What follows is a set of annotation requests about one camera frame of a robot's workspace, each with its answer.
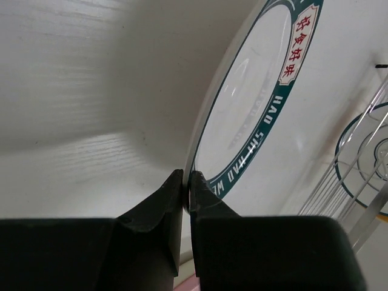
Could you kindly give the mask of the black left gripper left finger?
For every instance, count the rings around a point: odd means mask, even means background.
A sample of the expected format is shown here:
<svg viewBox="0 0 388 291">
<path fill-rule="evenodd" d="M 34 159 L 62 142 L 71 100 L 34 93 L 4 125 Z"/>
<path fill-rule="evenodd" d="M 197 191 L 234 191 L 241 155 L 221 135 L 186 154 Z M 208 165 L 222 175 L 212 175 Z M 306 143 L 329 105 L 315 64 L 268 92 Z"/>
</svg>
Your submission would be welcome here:
<svg viewBox="0 0 388 291">
<path fill-rule="evenodd" d="M 132 252 L 159 249 L 173 275 L 178 274 L 182 231 L 183 170 L 174 170 L 161 187 L 116 221 L 131 236 Z"/>
</svg>

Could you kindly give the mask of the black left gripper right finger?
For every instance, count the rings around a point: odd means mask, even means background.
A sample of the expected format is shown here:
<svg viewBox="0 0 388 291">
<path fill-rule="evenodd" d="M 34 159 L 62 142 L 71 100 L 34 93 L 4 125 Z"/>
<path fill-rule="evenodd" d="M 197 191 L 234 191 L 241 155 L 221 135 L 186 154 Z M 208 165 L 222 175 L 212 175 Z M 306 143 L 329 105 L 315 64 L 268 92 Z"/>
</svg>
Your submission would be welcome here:
<svg viewBox="0 0 388 291">
<path fill-rule="evenodd" d="M 195 272 L 201 276 L 206 268 L 205 259 L 216 258 L 226 223 L 239 215 L 211 191 L 199 171 L 192 172 L 188 204 Z"/>
</svg>

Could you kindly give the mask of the pink plate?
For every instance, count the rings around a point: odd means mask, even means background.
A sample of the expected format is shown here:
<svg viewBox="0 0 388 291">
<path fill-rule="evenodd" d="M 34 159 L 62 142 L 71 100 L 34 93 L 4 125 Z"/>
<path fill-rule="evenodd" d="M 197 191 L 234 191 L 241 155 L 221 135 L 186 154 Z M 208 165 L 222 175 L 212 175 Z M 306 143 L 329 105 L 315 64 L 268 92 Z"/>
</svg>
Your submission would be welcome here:
<svg viewBox="0 0 388 291">
<path fill-rule="evenodd" d="M 173 291 L 200 291 L 200 282 L 199 278 L 195 275 L 188 277 L 182 283 L 177 285 Z"/>
</svg>

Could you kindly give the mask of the metal wire dish rack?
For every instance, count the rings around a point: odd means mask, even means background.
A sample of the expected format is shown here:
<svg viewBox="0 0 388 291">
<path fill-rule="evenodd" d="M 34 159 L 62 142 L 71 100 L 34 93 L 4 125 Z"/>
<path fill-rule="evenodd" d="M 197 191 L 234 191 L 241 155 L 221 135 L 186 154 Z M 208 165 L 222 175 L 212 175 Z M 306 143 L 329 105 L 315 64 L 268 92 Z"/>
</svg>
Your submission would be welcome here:
<svg viewBox="0 0 388 291">
<path fill-rule="evenodd" d="M 298 214 L 337 220 L 358 253 L 387 222 L 387 55 L 372 55 L 336 132 Z"/>
</svg>

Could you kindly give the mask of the brown plate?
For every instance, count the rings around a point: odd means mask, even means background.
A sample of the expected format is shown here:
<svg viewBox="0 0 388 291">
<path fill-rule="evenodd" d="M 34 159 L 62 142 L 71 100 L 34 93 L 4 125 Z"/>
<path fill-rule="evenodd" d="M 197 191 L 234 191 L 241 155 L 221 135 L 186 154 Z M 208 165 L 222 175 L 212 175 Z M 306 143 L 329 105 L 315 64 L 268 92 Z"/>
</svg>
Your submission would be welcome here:
<svg viewBox="0 0 388 291">
<path fill-rule="evenodd" d="M 207 91 L 184 185 L 200 171 L 241 215 L 296 211 L 299 179 L 386 61 L 386 1 L 260 1 Z"/>
</svg>

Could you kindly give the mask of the beige plate with line pattern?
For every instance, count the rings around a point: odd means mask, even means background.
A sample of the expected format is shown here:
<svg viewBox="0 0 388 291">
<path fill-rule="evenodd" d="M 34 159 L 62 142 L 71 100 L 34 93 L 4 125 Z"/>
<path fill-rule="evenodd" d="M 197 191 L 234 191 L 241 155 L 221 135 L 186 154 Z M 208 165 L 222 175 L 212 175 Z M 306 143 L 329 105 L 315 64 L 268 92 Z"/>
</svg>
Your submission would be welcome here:
<svg viewBox="0 0 388 291">
<path fill-rule="evenodd" d="M 387 103 L 354 118 L 336 148 L 337 178 L 350 197 L 367 207 L 387 182 Z"/>
</svg>

